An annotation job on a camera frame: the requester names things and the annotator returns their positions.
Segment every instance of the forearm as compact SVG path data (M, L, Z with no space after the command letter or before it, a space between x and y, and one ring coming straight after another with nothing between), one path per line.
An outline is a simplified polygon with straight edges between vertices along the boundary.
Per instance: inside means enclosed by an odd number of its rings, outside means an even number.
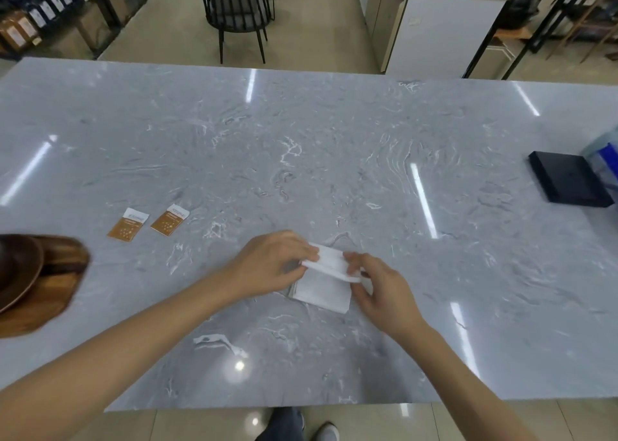
M229 305L212 276L111 327L0 392L0 440L64 440L185 335ZM37 420L31 416L36 413Z
M427 375L466 440L537 439L427 324L398 342Z

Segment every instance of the hand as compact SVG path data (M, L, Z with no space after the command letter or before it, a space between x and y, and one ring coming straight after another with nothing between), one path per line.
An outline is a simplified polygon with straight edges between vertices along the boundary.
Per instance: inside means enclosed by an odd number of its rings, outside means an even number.
M266 294L301 279L305 266L298 266L291 272L285 272L283 268L290 262L316 262L318 251L317 247L309 245L302 236L290 230L259 235L247 242L221 273L236 299Z
M371 278L373 295L360 283L350 286L361 311L377 328L399 342L411 330L425 324L410 286L400 273L369 254L344 252L344 257L350 264L348 274L363 267L363 275Z

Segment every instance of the person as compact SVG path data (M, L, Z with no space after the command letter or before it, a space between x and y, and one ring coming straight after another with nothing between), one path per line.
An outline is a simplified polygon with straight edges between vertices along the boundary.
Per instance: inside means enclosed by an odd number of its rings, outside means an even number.
M368 254L344 256L349 273L362 268L373 283L371 295L351 284L360 309L417 362L466 440L536 439L423 319L399 273ZM290 271L290 262L317 259L318 249L293 231L254 237L220 270L0 391L0 440L69 438L210 316L241 299L286 288L306 270ZM302 425L296 409L277 409L260 441L295 440ZM339 434L326 424L320 437L338 439Z

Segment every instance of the gray marble countertop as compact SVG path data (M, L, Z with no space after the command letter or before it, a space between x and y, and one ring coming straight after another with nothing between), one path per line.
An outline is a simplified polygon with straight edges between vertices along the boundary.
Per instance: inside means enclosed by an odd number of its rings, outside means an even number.
M0 80L0 231L75 236L93 262L66 312L0 340L0 387L252 236L294 228L400 270L500 397L616 396L618 213L546 202L525 158L579 152L617 123L617 98L608 86L26 59ZM171 203L191 215L165 237L149 226ZM151 217L126 244L106 234L128 206ZM218 340L193 342L203 335ZM339 315L270 294L204 322L110 409L436 399L355 304Z

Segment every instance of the jeans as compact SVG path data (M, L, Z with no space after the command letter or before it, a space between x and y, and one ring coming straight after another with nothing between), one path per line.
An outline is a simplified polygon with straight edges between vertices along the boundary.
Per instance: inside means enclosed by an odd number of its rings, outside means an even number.
M303 417L296 407L273 410L267 428L255 441L303 441Z

